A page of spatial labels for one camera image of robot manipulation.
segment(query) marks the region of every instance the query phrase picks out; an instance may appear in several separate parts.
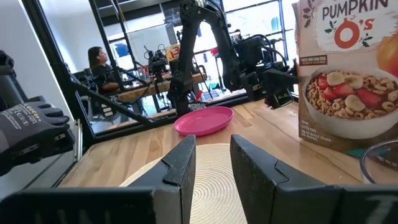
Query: desk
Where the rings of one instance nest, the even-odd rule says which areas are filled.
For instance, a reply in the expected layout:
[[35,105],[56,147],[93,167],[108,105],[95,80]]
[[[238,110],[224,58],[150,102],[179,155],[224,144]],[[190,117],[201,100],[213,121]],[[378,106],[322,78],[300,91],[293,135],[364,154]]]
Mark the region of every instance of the desk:
[[[240,134],[290,166],[327,184],[360,184],[359,160],[299,138],[298,104],[277,110],[262,100],[235,106],[223,130],[197,138],[197,144],[229,143]],[[166,125],[92,146],[61,187],[117,187],[145,164],[164,156],[183,139]]]
[[[163,76],[164,79],[171,78],[171,77],[172,77],[171,74],[167,74],[167,75]],[[194,88],[196,87],[195,92],[197,92],[198,91],[198,86],[197,85],[199,83],[203,82],[203,79],[202,79],[200,73],[193,74],[192,78],[193,78],[193,83],[196,84],[196,85],[194,85]],[[203,74],[203,78],[206,80],[207,79],[207,75]],[[170,88],[170,81],[164,81],[162,83],[158,83],[157,86],[158,86],[159,91],[161,93],[165,92],[165,91],[168,91],[169,88]],[[152,85],[150,85],[149,88],[148,87],[142,87],[142,88],[139,88],[139,89],[136,89],[136,90],[132,90],[132,91],[127,91],[125,93],[121,93],[119,95],[119,100],[121,100],[123,102],[132,102],[132,101],[135,101],[140,96],[142,96],[142,97],[151,96],[151,95],[153,96],[155,94],[156,94],[155,85],[152,84]]]

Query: round placemat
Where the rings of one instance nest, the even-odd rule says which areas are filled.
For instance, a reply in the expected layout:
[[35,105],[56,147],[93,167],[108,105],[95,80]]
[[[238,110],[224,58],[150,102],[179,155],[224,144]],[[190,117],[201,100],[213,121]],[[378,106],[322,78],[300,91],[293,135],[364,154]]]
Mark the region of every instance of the round placemat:
[[[120,186],[128,186],[159,161],[148,163]],[[232,173],[229,144],[197,146],[190,223],[247,223]]]

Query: black glove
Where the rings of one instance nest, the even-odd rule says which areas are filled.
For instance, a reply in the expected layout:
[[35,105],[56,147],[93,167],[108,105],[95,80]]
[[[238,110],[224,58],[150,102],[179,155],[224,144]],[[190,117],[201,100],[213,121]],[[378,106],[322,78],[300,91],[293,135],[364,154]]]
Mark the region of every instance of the black glove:
[[17,105],[0,113],[0,154],[30,147],[69,128],[69,117],[45,102]]

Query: robotic arm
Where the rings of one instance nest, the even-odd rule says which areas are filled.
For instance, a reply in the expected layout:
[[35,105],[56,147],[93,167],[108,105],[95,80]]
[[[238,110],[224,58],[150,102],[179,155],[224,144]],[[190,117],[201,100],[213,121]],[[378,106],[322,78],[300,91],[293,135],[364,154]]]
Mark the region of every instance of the robotic arm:
[[277,51],[265,36],[254,35],[233,45],[224,13],[210,0],[182,0],[180,10],[183,24],[180,56],[167,95],[176,106],[177,114],[189,112],[187,94],[193,85],[189,65],[192,63],[197,31],[203,21],[209,23],[214,33],[223,61],[223,80],[227,89],[235,91],[245,88],[251,100],[265,95],[266,103],[272,108],[291,101],[287,87],[297,83],[298,78],[287,73],[289,67],[285,61],[284,64],[275,62],[273,55]]

